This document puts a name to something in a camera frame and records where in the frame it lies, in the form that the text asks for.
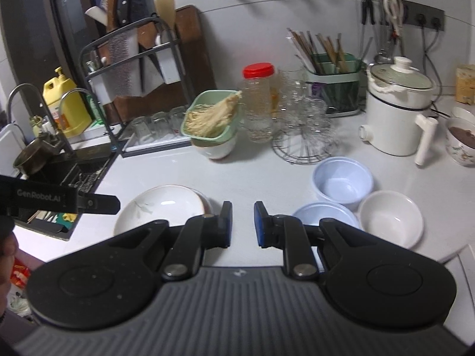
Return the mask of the person's hand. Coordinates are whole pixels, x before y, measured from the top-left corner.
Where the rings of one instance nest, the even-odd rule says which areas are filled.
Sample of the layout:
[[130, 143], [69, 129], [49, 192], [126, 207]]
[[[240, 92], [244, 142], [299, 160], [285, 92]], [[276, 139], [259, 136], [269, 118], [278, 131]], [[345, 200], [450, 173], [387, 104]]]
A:
[[15, 254], [18, 251], [18, 240], [13, 232], [1, 241], [0, 257], [0, 317], [7, 309], [7, 296], [10, 291], [10, 275], [15, 263]]

